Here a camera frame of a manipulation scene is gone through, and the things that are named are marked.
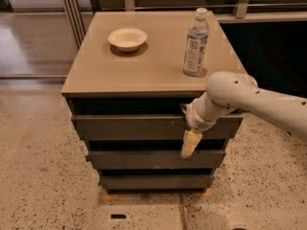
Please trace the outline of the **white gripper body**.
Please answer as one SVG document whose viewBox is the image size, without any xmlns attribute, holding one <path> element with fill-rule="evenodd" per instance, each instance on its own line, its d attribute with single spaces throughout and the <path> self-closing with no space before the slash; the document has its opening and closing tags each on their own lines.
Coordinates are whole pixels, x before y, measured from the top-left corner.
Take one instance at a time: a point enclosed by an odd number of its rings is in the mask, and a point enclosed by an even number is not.
<svg viewBox="0 0 307 230">
<path fill-rule="evenodd" d="M 198 131 L 207 131 L 211 127 L 213 127 L 216 122 L 215 121 L 205 121 L 196 109 L 196 103 L 191 102 L 186 105 L 186 109 L 183 111 L 185 115 L 186 124 L 194 130 Z"/>
</svg>

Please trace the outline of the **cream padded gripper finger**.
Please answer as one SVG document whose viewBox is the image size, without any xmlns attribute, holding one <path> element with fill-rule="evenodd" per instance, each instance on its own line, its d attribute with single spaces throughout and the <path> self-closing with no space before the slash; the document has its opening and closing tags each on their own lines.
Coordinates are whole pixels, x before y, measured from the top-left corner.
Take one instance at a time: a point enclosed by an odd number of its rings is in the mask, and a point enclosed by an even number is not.
<svg viewBox="0 0 307 230">
<path fill-rule="evenodd" d="M 197 145 L 201 141 L 202 132 L 196 129 L 185 130 L 183 135 L 183 145 L 181 148 L 181 156 L 183 158 L 190 157 Z"/>
</svg>

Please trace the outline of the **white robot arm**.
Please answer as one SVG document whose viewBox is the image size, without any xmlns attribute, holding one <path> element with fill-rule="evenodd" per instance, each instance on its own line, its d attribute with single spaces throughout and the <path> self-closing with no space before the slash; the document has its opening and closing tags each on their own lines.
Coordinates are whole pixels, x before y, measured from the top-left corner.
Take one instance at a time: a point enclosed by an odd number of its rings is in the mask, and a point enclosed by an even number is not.
<svg viewBox="0 0 307 230">
<path fill-rule="evenodd" d="M 259 88 L 246 74 L 216 72 L 205 85 L 205 92 L 181 106 L 186 124 L 181 156 L 190 157 L 202 134 L 222 116 L 236 109 L 248 111 L 288 134 L 307 141 L 307 100 Z"/>
</svg>

